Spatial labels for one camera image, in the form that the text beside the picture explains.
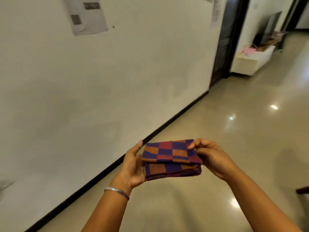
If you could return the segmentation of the person's right hand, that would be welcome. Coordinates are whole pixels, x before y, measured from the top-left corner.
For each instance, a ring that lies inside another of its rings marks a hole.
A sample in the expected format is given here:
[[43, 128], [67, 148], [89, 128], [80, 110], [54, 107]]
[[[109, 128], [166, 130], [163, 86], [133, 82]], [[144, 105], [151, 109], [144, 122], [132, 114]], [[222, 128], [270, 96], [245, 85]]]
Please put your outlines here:
[[189, 145], [188, 150], [195, 150], [199, 147], [212, 149], [211, 159], [202, 161], [203, 165], [219, 179], [228, 182], [239, 172], [240, 168], [216, 142], [207, 139], [196, 139]]

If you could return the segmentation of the brown cardboard clutter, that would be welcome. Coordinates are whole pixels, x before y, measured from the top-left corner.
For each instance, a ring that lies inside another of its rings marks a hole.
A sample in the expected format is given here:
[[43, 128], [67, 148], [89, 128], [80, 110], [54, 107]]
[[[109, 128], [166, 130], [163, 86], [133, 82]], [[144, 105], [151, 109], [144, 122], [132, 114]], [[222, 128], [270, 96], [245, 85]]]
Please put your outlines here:
[[257, 47], [257, 51], [264, 52], [269, 47], [276, 46], [277, 49], [282, 52], [287, 35], [287, 31], [274, 31], [263, 44]]

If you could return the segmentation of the television screen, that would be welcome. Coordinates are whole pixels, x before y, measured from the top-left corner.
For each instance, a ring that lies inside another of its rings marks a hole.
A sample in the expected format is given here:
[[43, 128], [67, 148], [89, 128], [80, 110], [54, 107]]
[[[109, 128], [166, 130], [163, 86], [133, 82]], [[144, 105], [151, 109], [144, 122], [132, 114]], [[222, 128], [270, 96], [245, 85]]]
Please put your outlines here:
[[280, 19], [281, 14], [282, 11], [276, 12], [269, 16], [266, 26], [262, 32], [260, 45], [263, 45], [266, 41], [268, 41], [269, 38], [272, 37], [272, 34], [275, 31], [276, 25], [278, 23], [278, 20]]

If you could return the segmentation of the dark door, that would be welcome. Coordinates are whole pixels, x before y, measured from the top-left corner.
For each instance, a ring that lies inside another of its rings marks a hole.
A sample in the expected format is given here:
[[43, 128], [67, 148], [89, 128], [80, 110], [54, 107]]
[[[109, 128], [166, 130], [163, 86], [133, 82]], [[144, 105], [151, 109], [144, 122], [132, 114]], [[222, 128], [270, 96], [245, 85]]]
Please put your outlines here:
[[210, 87], [229, 77], [248, 6], [249, 0], [226, 0]]

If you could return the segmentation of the checkered cloth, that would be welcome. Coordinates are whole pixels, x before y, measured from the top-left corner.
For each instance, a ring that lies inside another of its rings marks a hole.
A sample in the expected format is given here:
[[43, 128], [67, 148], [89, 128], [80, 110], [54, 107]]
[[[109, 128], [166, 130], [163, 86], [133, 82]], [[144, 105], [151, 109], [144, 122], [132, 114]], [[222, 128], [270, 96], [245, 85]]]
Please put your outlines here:
[[202, 173], [203, 161], [195, 149], [188, 149], [194, 140], [146, 143], [141, 161], [146, 181], [169, 177], [192, 177]]

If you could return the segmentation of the person's left forearm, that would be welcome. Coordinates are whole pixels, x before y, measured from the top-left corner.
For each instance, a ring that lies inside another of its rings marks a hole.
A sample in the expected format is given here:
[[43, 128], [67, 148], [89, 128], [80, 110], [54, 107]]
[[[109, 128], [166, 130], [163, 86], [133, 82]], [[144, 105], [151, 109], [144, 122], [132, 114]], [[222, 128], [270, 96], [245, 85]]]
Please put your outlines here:
[[129, 197], [106, 187], [81, 232], [119, 232]]

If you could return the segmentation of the white paper notice with photos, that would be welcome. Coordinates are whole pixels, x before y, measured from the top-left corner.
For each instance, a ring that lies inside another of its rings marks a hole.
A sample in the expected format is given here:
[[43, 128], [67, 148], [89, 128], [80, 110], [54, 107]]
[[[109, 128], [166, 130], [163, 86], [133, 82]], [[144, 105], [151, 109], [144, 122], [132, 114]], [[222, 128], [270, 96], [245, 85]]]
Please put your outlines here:
[[62, 0], [75, 36], [108, 31], [100, 0]]

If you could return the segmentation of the person's left hand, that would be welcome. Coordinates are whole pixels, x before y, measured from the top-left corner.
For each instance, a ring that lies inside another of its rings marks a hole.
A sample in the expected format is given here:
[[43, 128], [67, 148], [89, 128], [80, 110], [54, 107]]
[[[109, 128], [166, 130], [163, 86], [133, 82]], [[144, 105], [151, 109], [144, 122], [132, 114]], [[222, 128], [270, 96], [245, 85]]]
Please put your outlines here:
[[141, 156], [137, 154], [136, 161], [125, 162], [125, 157], [121, 170], [115, 175], [109, 187], [124, 192], [128, 197], [132, 190], [145, 182], [145, 168], [141, 161]]

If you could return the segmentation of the narrow white paper notice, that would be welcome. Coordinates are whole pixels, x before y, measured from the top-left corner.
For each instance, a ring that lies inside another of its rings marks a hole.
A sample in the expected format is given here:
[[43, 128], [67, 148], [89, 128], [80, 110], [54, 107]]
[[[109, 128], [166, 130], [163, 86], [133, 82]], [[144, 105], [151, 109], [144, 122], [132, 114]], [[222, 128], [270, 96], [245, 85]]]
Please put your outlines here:
[[214, 29], [218, 27], [221, 7], [222, 7], [222, 0], [213, 0], [213, 9], [212, 9], [210, 29]]

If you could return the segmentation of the person's right forearm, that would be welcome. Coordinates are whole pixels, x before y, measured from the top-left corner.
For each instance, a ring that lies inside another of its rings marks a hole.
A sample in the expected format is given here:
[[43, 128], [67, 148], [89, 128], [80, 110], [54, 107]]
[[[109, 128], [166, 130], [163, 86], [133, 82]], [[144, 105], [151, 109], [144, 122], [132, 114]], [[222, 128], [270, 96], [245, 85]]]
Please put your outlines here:
[[237, 165], [225, 181], [254, 232], [302, 232]]

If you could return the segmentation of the white low cabinet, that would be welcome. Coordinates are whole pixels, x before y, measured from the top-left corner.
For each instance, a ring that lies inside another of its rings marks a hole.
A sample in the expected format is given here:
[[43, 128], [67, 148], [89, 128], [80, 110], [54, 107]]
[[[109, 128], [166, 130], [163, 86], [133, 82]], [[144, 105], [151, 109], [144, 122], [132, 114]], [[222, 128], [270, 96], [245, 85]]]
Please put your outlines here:
[[244, 53], [239, 54], [233, 61], [231, 66], [231, 73], [243, 74], [253, 76], [260, 68], [262, 68], [270, 58], [276, 46], [270, 46], [266, 50], [246, 56]]

